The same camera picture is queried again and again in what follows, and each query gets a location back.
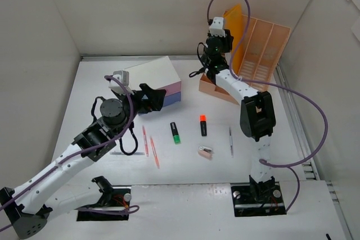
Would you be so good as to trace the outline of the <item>pink drawer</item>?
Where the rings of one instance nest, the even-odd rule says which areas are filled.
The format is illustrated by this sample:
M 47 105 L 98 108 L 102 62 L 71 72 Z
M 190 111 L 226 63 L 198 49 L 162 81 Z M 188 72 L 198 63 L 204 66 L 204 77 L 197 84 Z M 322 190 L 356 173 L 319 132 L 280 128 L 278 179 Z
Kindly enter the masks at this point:
M 165 86 L 161 87 L 160 89 L 166 90 L 166 96 L 170 96 L 172 94 L 181 92 L 181 88 L 182 88 L 181 81 L 177 81 L 175 83 L 165 85 Z

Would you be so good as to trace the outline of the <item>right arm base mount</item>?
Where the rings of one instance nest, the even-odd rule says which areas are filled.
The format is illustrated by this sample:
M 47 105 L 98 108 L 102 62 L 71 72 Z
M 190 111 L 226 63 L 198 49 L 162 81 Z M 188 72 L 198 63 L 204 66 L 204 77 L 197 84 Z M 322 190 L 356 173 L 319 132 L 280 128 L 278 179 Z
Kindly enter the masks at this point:
M 234 215 L 237 218 L 287 214 L 279 182 L 274 177 L 257 183 L 231 184 Z

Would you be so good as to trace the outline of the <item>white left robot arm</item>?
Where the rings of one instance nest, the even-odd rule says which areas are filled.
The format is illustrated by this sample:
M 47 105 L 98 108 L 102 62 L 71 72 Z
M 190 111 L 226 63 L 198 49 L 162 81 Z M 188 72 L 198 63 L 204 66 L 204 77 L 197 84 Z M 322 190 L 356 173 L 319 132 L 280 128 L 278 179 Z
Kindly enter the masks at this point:
M 100 212 L 103 215 L 127 216 L 120 211 L 106 211 L 114 197 L 126 189 L 114 188 L 103 176 L 84 184 L 69 185 L 79 172 L 95 164 L 121 142 L 126 130 L 132 130 L 137 114 L 160 111 L 166 90 L 140 84 L 139 90 L 119 87 L 115 98 L 100 97 L 100 117 L 78 134 L 67 149 L 51 164 L 26 183 L 12 189 L 1 189 L 1 210 L 20 239 L 39 233 L 52 219 L 72 210 Z

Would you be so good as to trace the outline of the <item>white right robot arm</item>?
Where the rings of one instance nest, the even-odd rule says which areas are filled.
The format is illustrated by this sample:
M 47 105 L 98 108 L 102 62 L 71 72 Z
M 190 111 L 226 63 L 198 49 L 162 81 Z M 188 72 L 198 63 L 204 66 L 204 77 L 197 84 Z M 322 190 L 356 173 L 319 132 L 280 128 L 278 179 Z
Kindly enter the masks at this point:
M 269 166 L 270 142 L 276 124 L 272 96 L 259 92 L 231 74 L 225 54 L 232 49 L 233 37 L 228 29 L 209 30 L 199 60 L 202 68 L 189 77 L 204 73 L 216 86 L 224 89 L 240 105 L 240 128 L 243 134 L 254 140 L 254 151 L 249 175 L 249 195 L 257 203 L 265 203 L 275 189 L 275 178 Z

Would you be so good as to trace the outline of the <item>white pastel drawer box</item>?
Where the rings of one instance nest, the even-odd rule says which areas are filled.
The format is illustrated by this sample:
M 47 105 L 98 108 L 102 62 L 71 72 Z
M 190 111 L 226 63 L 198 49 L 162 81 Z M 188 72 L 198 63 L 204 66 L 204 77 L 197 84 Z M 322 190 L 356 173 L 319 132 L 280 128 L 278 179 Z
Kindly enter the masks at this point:
M 131 90 L 141 90 L 140 84 L 146 83 L 152 89 L 181 81 L 170 58 L 164 56 L 155 60 L 128 67 Z

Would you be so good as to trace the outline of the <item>peach plastic desk organizer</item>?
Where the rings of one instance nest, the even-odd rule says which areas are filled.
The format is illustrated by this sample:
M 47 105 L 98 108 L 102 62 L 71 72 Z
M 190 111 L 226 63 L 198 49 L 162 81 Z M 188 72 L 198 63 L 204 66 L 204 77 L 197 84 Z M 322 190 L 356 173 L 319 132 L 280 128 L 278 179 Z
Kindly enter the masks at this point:
M 242 15 L 242 21 L 245 30 L 246 15 Z M 242 42 L 244 56 L 237 75 L 244 79 L 270 81 L 290 33 L 290 27 L 251 17 Z M 205 75 L 200 78 L 199 91 L 238 104 L 224 89 L 211 83 Z

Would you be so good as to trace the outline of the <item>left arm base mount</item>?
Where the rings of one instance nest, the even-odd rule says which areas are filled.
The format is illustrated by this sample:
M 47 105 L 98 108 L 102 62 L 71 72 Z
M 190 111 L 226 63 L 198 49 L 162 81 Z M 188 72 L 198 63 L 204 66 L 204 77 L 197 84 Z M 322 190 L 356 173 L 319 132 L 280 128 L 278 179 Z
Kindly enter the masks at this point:
M 92 179 L 96 183 L 101 194 L 99 201 L 87 206 L 98 211 L 121 211 L 130 205 L 131 186 L 112 185 L 104 176 Z M 129 215 L 108 215 L 97 212 L 78 211 L 77 221 L 128 221 Z

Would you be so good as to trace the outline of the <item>orange A4 file folder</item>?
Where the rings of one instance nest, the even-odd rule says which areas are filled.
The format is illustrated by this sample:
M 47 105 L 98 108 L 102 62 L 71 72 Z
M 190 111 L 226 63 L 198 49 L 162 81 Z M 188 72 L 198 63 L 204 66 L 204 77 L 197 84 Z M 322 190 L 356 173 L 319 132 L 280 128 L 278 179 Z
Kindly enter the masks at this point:
M 230 8 L 229 10 L 225 11 L 223 17 L 225 20 L 225 28 L 230 30 L 231 35 L 233 36 L 233 45 L 231 51 L 231 54 L 233 54 L 244 32 L 241 5 L 237 4 L 232 8 Z M 244 56 L 244 48 L 243 48 L 243 44 L 240 44 L 232 61 L 233 72 L 236 75 L 239 73 L 243 56 Z

